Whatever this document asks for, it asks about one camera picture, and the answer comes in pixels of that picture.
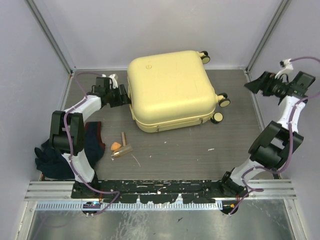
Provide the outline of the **yellow hard-shell suitcase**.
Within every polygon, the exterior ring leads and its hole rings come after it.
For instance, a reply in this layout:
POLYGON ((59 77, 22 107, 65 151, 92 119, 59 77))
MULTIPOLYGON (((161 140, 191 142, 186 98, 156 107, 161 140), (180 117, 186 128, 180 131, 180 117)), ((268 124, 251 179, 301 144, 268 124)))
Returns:
POLYGON ((227 107, 226 93, 217 94, 204 65, 207 51, 185 50, 138 57, 127 68, 129 107, 146 133, 220 123, 216 107, 227 107))

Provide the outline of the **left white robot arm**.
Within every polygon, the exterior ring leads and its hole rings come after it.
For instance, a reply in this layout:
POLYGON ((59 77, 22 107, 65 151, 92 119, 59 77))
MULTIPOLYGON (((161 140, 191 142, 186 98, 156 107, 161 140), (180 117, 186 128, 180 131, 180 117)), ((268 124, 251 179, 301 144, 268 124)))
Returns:
POLYGON ((85 122, 106 105, 114 108, 128 105, 131 100, 125 86, 118 83, 115 73, 109 76, 98 74, 91 91, 83 93, 84 97, 75 105, 52 113, 49 143, 61 152, 75 181, 83 184, 82 192, 88 198, 95 198, 99 194, 117 194, 118 191, 100 190, 97 174, 85 154, 85 122))

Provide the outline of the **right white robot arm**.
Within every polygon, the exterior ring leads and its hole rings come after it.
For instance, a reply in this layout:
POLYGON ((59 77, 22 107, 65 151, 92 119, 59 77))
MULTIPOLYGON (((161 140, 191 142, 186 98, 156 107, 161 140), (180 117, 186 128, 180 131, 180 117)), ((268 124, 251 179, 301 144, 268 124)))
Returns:
POLYGON ((255 139, 248 150, 248 159, 227 171, 219 182, 219 191, 225 197, 244 196, 253 190, 248 181, 262 172, 279 174, 287 168, 293 153, 303 143, 298 122, 308 102, 308 88, 316 78, 299 71, 292 81, 283 81, 282 75, 265 71, 259 78, 245 84, 253 94, 279 99, 280 116, 272 120, 255 139))

